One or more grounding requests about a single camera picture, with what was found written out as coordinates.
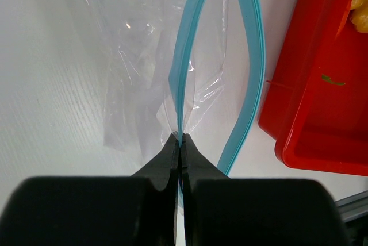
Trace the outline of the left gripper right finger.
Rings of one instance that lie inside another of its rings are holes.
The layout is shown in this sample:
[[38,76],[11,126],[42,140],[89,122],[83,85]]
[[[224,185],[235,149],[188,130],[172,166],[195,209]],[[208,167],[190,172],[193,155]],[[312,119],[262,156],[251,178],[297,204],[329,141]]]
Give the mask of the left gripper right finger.
[[329,192],[309,179],[231,179],[182,137],[187,245],[349,245]]

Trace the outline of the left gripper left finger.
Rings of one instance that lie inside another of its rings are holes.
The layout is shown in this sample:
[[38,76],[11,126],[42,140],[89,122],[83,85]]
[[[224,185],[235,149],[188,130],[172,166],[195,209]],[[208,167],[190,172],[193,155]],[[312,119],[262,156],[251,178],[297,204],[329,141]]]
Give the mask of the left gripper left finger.
[[25,179],[1,214],[2,245],[174,245],[179,144],[131,176]]

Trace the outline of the clear zip top bag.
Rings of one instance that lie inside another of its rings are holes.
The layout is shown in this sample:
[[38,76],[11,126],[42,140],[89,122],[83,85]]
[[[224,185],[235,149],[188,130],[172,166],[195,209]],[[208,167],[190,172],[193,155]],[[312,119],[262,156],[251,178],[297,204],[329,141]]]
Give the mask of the clear zip top bag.
[[[247,91],[216,164],[229,174],[255,119],[265,78],[259,0],[238,0],[248,44]],[[228,0],[85,0],[102,44],[105,146],[152,159],[179,145],[222,93]]]

